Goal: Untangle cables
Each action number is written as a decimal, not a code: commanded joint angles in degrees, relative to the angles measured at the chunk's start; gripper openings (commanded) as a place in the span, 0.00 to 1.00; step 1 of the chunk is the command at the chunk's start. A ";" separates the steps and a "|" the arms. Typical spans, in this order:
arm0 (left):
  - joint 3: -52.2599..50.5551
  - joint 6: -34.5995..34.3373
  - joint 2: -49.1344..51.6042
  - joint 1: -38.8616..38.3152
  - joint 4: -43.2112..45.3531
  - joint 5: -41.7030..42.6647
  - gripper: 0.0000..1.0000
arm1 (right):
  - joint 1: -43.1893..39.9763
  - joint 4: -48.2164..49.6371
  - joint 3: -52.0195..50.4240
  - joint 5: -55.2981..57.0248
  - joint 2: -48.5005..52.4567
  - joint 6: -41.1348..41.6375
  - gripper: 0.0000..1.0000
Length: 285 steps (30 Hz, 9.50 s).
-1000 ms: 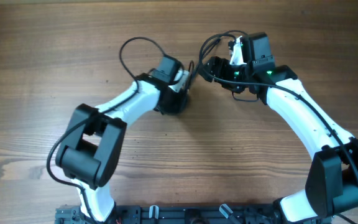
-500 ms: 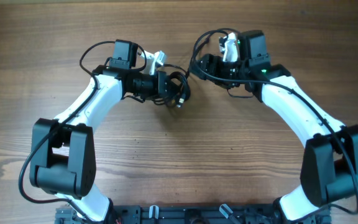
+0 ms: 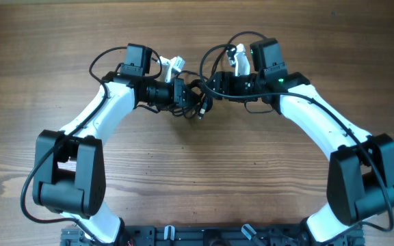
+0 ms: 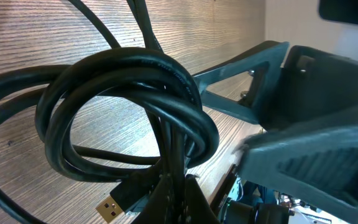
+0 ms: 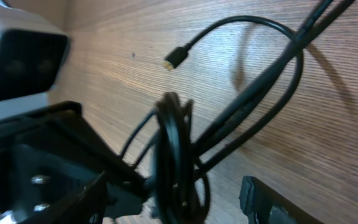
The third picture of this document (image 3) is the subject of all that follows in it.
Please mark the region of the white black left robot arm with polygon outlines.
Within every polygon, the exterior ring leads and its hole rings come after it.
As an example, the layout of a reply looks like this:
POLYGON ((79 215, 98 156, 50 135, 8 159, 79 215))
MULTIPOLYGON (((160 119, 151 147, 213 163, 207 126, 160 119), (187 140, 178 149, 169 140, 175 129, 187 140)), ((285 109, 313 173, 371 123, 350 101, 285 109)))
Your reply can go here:
POLYGON ((63 245, 134 245, 123 219, 105 203, 103 146, 122 119, 143 107, 154 113, 184 115, 199 100, 178 77, 184 60, 166 59, 147 46, 123 47, 124 61, 97 81, 99 91, 88 106, 58 131, 42 131, 36 140, 34 168, 21 191, 21 210, 28 219, 26 193, 35 204, 70 221, 79 235, 63 245))

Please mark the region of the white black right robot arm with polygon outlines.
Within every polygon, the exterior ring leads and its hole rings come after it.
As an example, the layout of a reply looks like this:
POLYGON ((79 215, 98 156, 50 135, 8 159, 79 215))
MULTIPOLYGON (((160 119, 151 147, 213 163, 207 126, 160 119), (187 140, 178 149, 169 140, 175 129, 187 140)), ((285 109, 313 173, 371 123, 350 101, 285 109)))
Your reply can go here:
POLYGON ((394 140, 351 123, 303 74, 289 73, 277 40, 264 38, 248 49, 227 42, 222 50, 235 71, 212 70, 202 79, 205 94, 244 104, 262 100, 297 124, 328 159, 327 202, 301 226, 307 243, 334 243, 381 214, 387 214, 392 230, 394 140))

